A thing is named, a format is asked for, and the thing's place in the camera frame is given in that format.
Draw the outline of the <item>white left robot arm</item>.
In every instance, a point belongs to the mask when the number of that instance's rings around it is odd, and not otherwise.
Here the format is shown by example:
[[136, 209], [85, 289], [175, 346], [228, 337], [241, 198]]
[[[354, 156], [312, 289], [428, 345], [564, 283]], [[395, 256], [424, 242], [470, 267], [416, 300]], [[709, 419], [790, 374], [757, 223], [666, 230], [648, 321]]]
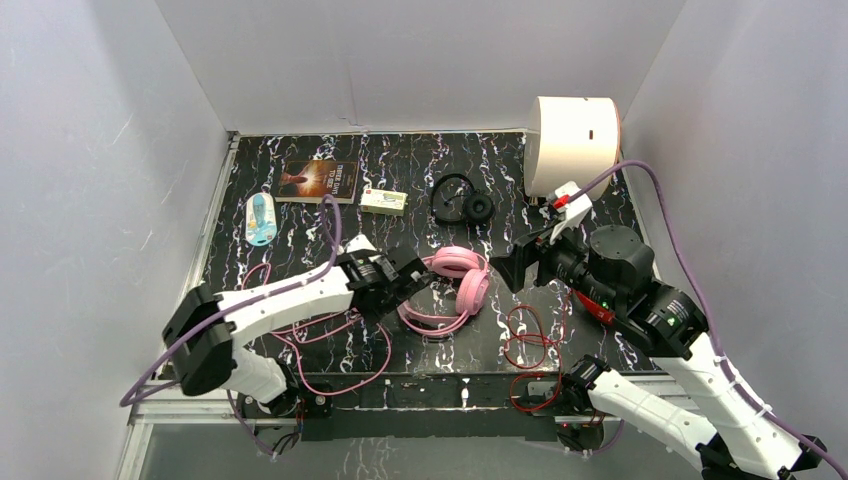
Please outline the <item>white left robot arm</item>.
[[432, 274], [408, 246], [343, 253], [304, 274], [263, 287], [214, 293], [192, 289], [163, 331], [177, 384], [195, 397], [216, 389], [260, 402], [275, 416], [294, 411], [299, 386], [277, 361], [246, 346], [323, 314], [354, 310], [379, 322], [427, 287]]

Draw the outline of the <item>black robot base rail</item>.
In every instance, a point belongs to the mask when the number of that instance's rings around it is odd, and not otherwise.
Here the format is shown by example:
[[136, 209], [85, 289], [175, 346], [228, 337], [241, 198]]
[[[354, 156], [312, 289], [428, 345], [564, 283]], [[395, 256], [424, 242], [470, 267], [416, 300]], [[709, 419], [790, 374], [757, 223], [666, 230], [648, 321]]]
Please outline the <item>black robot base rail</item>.
[[298, 433], [306, 442], [355, 438], [496, 438], [560, 442], [595, 449], [616, 438], [621, 423], [556, 389], [543, 374], [314, 375], [294, 406], [274, 414], [239, 394], [239, 414], [273, 446]]

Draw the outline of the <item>black on-ear headphones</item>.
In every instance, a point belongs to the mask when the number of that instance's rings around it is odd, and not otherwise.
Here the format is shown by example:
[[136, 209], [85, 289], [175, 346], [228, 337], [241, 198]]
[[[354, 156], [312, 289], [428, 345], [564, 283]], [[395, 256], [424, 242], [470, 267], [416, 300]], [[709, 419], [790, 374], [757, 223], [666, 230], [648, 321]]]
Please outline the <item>black on-ear headphones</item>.
[[[461, 206], [461, 214], [458, 218], [452, 219], [440, 216], [436, 210], [436, 194], [440, 187], [449, 180], [458, 179], [470, 187], [470, 191], [464, 194], [457, 194], [445, 200], [445, 204], [449, 204], [454, 198], [463, 197]], [[432, 186], [429, 196], [430, 214], [438, 225], [485, 225], [495, 215], [495, 205], [493, 200], [481, 189], [477, 189], [471, 180], [462, 173], [450, 173], [440, 177]]]

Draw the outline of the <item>red and black headphones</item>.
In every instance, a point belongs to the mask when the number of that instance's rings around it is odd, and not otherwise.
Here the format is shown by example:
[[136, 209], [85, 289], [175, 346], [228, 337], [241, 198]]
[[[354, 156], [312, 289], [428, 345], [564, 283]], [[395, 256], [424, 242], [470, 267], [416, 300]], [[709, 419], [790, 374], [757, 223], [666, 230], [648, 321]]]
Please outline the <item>red and black headphones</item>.
[[615, 292], [608, 289], [591, 288], [576, 290], [577, 299], [589, 314], [606, 326], [612, 326], [615, 320]]

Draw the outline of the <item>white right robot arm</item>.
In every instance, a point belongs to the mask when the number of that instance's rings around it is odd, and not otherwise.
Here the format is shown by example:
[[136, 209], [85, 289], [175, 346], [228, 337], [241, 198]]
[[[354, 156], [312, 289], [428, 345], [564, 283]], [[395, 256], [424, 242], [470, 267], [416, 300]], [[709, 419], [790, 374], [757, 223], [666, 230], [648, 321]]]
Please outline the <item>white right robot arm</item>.
[[525, 273], [536, 284], [563, 282], [601, 323], [671, 375], [696, 405], [679, 408], [583, 358], [564, 377], [565, 405], [615, 415], [686, 459], [705, 479], [791, 479], [827, 456], [820, 439], [775, 424], [742, 393], [741, 375], [715, 350], [708, 320], [684, 291], [658, 280], [653, 250], [631, 229], [605, 226], [586, 245], [570, 233], [541, 230], [491, 260], [512, 291]]

